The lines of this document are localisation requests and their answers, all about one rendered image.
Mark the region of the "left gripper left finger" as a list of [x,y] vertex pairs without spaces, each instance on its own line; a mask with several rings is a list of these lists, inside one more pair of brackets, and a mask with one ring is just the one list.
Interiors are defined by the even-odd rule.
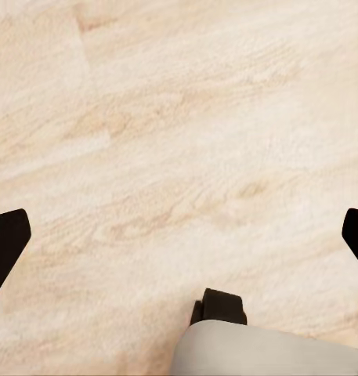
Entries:
[[0,214],[0,287],[31,239],[31,227],[23,208]]

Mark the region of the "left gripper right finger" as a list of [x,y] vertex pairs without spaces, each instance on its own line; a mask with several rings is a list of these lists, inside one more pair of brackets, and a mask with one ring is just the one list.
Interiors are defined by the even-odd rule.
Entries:
[[342,237],[358,259],[358,209],[348,209],[343,222]]

